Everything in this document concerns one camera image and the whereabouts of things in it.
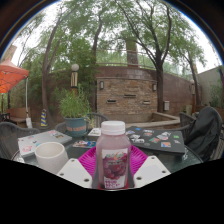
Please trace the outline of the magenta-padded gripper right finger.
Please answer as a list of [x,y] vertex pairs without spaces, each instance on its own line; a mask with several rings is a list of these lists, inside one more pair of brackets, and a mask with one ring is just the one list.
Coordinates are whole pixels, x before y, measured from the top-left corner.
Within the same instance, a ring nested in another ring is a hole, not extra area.
[[169,170],[156,156],[147,156],[135,146],[131,148],[130,171],[135,188],[143,187],[170,175]]

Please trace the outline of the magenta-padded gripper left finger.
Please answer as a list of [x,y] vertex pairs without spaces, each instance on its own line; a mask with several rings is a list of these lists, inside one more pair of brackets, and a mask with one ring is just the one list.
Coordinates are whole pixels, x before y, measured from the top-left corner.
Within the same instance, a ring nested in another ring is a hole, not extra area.
[[78,159],[71,158],[58,172],[58,176],[84,188],[98,188],[96,148],[93,147]]

